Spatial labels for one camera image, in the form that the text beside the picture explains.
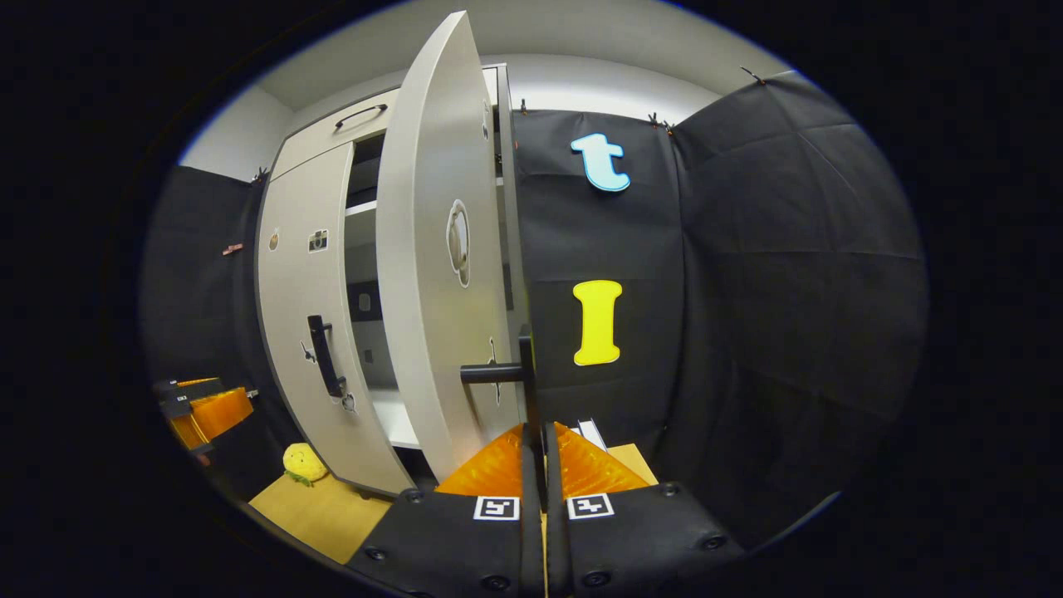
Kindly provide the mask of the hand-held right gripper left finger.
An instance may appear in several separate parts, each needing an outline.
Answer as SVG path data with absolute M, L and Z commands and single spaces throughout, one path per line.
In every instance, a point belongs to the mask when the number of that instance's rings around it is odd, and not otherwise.
M 348 560 L 394 597 L 543 597 L 540 498 L 526 424 L 433 489 L 406 489 Z

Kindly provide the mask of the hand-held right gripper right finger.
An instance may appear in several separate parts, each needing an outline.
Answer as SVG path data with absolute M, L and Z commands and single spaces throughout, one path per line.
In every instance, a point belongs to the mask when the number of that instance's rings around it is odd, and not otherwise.
M 562 424 L 544 447 L 551 597 L 699 597 L 747 556 L 684 485 L 649 484 Z

